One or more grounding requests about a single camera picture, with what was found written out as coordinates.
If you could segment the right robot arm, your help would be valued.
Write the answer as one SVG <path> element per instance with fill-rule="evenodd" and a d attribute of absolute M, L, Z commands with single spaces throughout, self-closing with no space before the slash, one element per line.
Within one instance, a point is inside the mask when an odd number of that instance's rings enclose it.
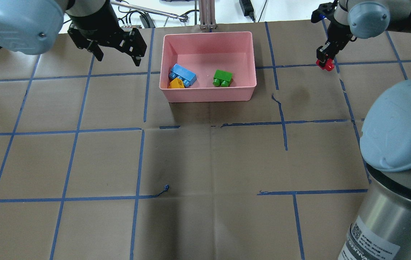
<path fill-rule="evenodd" d="M 335 0 L 319 5 L 312 23 L 328 19 L 316 64 L 327 71 L 356 38 L 411 33 L 411 0 Z M 382 93 L 367 113 L 361 155 L 372 182 L 346 233 L 339 260 L 411 260 L 411 79 Z"/>

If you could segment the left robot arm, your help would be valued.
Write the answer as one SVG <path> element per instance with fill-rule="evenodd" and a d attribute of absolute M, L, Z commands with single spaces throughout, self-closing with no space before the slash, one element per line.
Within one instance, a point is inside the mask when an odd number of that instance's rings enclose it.
<path fill-rule="evenodd" d="M 128 54 L 136 66 L 147 45 L 137 28 L 125 31 L 108 0 L 0 0 L 0 46 L 26 55 L 49 51 L 64 23 L 75 46 L 103 59 L 102 46 Z"/>

